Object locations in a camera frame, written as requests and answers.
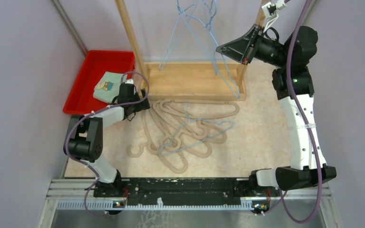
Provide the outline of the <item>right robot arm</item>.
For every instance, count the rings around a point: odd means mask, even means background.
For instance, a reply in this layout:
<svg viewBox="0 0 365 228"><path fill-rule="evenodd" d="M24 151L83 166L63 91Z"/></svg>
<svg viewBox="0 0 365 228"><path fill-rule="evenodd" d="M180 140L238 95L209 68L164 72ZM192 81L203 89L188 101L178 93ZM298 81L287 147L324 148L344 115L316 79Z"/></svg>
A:
<svg viewBox="0 0 365 228"><path fill-rule="evenodd" d="M284 191L316 187L337 176L336 168L329 166L322 154L314 119L315 90L307 65L317 52L317 41L317 32L308 26L301 26L296 38L280 43L278 37L271 38L254 25L242 37L216 48L244 65L258 59L275 67L272 84L287 120L291 162L285 167L252 171L249 191L255 196L267 187Z"/></svg>

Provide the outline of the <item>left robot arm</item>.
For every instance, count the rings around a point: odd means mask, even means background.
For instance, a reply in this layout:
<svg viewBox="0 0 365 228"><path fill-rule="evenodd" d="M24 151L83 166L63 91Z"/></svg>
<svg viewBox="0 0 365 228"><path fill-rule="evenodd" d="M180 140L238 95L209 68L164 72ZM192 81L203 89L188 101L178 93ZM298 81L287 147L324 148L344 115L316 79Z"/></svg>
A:
<svg viewBox="0 0 365 228"><path fill-rule="evenodd" d="M119 170L103 155L104 129L117 122L131 121L137 112L149 107L145 90L138 92L133 84L122 83L110 105L97 112L70 117L64 154L90 168L96 175L96 184L104 186L107 193L119 196L124 187Z"/></svg>

